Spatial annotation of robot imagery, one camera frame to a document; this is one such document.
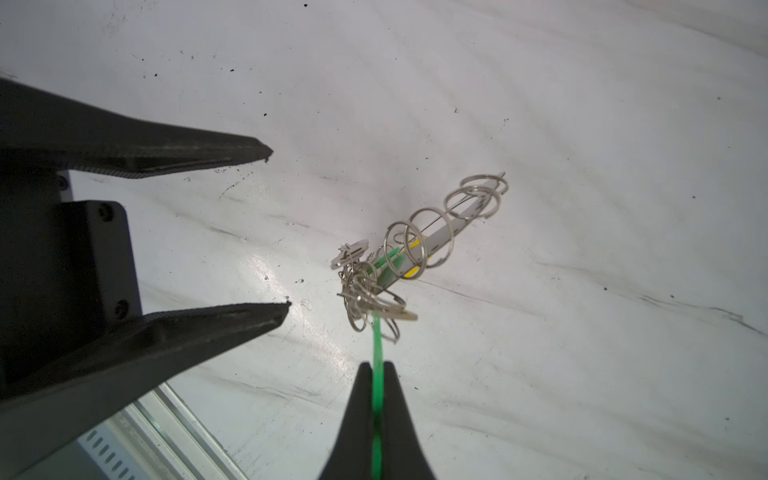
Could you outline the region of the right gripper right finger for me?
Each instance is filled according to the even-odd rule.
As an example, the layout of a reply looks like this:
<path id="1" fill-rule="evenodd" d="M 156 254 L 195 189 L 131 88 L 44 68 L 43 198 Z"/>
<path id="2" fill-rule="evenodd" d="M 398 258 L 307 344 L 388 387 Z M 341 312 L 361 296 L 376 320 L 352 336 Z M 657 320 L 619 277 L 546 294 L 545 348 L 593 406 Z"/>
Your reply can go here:
<path id="1" fill-rule="evenodd" d="M 419 443 L 395 365 L 385 361 L 383 367 L 382 478 L 435 480 Z"/>

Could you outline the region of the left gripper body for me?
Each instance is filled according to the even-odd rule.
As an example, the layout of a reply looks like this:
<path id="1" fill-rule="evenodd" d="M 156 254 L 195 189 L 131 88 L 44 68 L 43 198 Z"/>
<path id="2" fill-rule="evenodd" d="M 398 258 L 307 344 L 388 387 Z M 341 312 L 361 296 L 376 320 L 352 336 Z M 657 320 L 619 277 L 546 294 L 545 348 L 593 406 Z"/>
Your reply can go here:
<path id="1" fill-rule="evenodd" d="M 1 385 L 143 314 L 127 213 L 67 200 L 52 170 L 1 173 Z"/>

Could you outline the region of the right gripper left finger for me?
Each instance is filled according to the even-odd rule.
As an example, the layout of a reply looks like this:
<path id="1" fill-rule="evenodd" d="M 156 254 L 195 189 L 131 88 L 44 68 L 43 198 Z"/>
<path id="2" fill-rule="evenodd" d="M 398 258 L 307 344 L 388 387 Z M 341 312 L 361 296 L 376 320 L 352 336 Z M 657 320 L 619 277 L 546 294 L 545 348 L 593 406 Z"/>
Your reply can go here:
<path id="1" fill-rule="evenodd" d="M 373 383 L 368 362 L 358 367 L 340 429 L 320 479 L 372 479 Z"/>

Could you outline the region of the green key tag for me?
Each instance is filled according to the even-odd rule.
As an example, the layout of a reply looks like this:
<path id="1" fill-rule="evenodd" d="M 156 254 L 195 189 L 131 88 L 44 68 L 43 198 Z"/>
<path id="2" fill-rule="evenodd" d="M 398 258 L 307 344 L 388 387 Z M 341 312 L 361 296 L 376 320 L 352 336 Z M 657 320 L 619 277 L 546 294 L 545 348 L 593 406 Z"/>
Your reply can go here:
<path id="1" fill-rule="evenodd" d="M 383 442 L 382 442 L 382 418 L 384 406 L 384 360 L 383 360 L 383 336 L 381 333 L 381 317 L 372 311 L 373 330 L 373 363 L 372 363 L 372 413 L 373 413 L 373 437 L 372 437 L 372 467 L 371 477 L 374 480 L 383 478 Z"/>

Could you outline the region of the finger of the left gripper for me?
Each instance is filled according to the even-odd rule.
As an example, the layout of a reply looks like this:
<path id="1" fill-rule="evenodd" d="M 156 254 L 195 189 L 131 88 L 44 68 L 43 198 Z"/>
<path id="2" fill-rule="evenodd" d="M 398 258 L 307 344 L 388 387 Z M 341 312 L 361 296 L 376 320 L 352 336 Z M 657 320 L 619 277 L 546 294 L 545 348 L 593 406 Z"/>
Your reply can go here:
<path id="1" fill-rule="evenodd" d="M 148 178 L 266 161 L 241 135 L 130 118 L 8 79 L 1 81 L 1 167 Z"/>
<path id="2" fill-rule="evenodd" d="M 1 476 L 13 479 L 164 381 L 282 325 L 289 303 L 155 312 L 1 397 Z"/>

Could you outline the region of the metal keyring disc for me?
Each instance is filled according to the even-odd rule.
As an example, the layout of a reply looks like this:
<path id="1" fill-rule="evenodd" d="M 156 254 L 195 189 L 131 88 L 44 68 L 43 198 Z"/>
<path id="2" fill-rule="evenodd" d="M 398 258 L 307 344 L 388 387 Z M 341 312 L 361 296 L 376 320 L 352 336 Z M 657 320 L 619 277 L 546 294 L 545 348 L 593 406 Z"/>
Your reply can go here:
<path id="1" fill-rule="evenodd" d="M 383 338 L 397 342 L 398 323 L 415 322 L 418 315 L 392 287 L 398 282 L 415 281 L 426 271 L 445 264 L 453 254 L 457 237 L 471 223 L 494 216 L 508 189 L 504 173 L 468 176 L 446 195 L 440 207 L 420 208 L 407 219 L 390 224 L 379 244 L 372 246 L 363 239 L 341 245 L 330 268 L 340 278 L 338 296 L 352 329 L 362 332 L 372 328 L 374 311 L 389 328 Z M 415 280 L 407 280 L 404 275 L 413 264 L 404 247 L 413 239 L 421 241 L 412 250 L 421 261 L 421 272 Z"/>

